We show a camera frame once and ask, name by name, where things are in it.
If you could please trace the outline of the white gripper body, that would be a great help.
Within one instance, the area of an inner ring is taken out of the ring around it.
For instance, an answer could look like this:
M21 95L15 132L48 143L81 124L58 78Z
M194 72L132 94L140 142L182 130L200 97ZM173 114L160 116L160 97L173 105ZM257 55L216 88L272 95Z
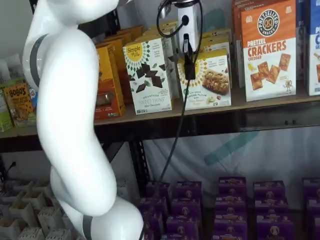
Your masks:
M202 11L198 4L177 4L178 25L183 23L183 16L188 17L187 25L183 25L178 31L178 49L180 54L184 54L185 40L184 35L187 36L188 42L195 52L199 46L200 32L201 32L201 15Z

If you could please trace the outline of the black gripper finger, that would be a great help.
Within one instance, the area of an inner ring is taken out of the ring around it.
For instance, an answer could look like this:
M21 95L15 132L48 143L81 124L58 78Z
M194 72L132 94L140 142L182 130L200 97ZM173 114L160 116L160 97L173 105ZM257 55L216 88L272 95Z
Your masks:
M187 53L184 55L184 72L185 72L185 79L187 81L196 79L195 64L193 61L193 56L188 55Z

